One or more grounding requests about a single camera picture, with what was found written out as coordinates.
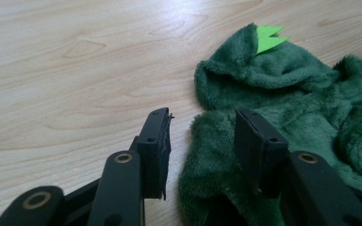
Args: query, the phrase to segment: brass grommet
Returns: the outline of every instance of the brass grommet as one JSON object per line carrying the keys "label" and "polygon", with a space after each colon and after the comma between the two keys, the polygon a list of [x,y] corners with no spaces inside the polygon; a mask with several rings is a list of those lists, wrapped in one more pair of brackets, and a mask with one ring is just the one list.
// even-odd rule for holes
{"label": "brass grommet", "polygon": [[122,153],[122,154],[119,154],[117,155],[115,158],[114,158],[114,161],[118,162],[118,163],[126,163],[126,162],[129,162],[131,161],[132,159],[132,155],[129,154],[129,153]]}
{"label": "brass grommet", "polygon": [[[32,199],[35,199],[39,196],[42,197],[42,200],[39,202],[33,203]],[[25,199],[25,201],[23,202],[23,208],[26,210],[40,208],[41,206],[45,205],[51,199],[51,197],[52,197],[51,193],[49,193],[47,191],[36,192],[36,193],[30,195],[27,199]]]}
{"label": "brass grommet", "polygon": [[302,161],[306,162],[306,163],[311,163],[311,164],[315,164],[317,163],[319,160],[317,159],[317,157],[313,156],[310,153],[301,153],[298,155],[298,158],[301,159]]}

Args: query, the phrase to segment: green plush fabric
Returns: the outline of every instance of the green plush fabric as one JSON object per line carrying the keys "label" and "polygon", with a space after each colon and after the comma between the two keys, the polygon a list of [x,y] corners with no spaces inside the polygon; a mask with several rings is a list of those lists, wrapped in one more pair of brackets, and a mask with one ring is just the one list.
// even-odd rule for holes
{"label": "green plush fabric", "polygon": [[250,24],[196,69],[196,95],[207,112],[192,123],[178,187],[191,225],[204,224],[220,195],[249,225],[283,224],[278,200],[251,194],[233,153],[238,106],[263,115],[291,152],[321,155],[347,185],[362,190],[362,60],[347,56],[330,68],[290,42],[256,51],[256,26]]}

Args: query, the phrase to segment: wood grain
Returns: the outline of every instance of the wood grain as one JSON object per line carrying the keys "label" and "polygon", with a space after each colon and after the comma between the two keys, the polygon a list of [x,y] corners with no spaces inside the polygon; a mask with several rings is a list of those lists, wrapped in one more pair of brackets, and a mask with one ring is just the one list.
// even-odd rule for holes
{"label": "wood grain", "polygon": [[0,214],[43,185],[65,193],[100,177],[147,114],[175,115],[168,200],[146,201],[147,225],[186,225],[177,177],[203,112],[193,74],[249,23],[332,66],[362,58],[362,1],[0,1]]}

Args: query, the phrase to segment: light wood surface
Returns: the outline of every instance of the light wood surface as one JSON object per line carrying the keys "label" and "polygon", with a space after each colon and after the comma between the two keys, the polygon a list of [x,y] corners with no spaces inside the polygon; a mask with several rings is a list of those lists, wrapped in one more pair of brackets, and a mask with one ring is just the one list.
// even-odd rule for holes
{"label": "light wood surface", "polygon": [[0,214],[36,186],[66,194],[100,177],[149,112],[175,115],[168,200],[146,201],[147,225],[186,225],[176,186],[203,112],[193,74],[249,23],[327,65],[362,58],[362,1],[0,0]]}

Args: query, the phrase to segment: light green felt triangle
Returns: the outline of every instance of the light green felt triangle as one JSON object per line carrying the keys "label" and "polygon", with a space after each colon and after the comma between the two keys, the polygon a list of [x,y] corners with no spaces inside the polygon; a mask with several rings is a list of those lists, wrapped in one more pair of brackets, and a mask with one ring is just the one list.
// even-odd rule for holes
{"label": "light green felt triangle", "polygon": [[275,37],[277,33],[282,30],[283,26],[258,26],[257,32],[257,54],[269,50],[282,42],[289,39],[289,37]]}

